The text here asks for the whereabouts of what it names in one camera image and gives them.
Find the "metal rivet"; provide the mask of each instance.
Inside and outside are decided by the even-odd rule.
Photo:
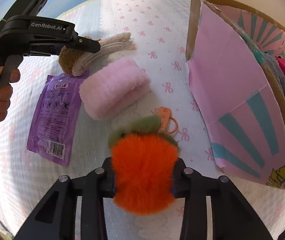
[[[104,168],[96,168],[95,169],[95,173],[96,174],[102,174],[102,173],[104,173],[105,172],[105,169]]]
[[[192,168],[184,168],[183,172],[186,174],[192,174],[194,170]]]
[[[227,176],[220,176],[219,177],[220,181],[223,182],[223,183],[226,183],[229,181],[229,178]]]
[[[60,182],[66,182],[68,180],[68,176],[67,175],[62,175],[59,177],[59,181]]]

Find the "pink plush item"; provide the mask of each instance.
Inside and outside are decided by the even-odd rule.
[[[79,87],[80,98],[94,120],[108,119],[149,91],[150,79],[135,61],[122,57],[92,76]]]

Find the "white quilted fabric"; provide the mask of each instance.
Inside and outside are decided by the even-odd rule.
[[[107,135],[112,128],[166,106],[179,124],[175,139],[187,166],[204,176],[218,177],[202,116],[189,92],[185,45],[190,0],[90,0],[63,13],[59,19],[76,24],[80,35],[102,38],[130,31],[133,50],[104,57],[92,73],[122,55],[131,56],[151,78],[151,91],[107,121],[94,121],[80,109],[69,166],[64,168],[26,150],[27,136],[38,97],[48,74],[61,69],[57,57],[29,57],[20,66],[21,81],[7,119],[0,123],[0,220],[16,234],[28,214],[62,174],[84,176],[109,156]],[[261,217],[274,239],[285,228],[285,191],[232,178]],[[153,216],[127,214],[105,200],[110,240],[179,239],[183,200]],[[79,214],[76,239],[80,239]]]

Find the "purple package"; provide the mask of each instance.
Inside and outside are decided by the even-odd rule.
[[[27,149],[68,166],[81,104],[80,84],[89,76],[48,76],[32,118]]]

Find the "gray fur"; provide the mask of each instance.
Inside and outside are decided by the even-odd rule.
[[[265,53],[265,60],[274,74],[285,98],[285,76],[284,73],[282,72],[281,68],[279,67],[278,61],[275,59],[274,56],[271,56],[268,53]]]

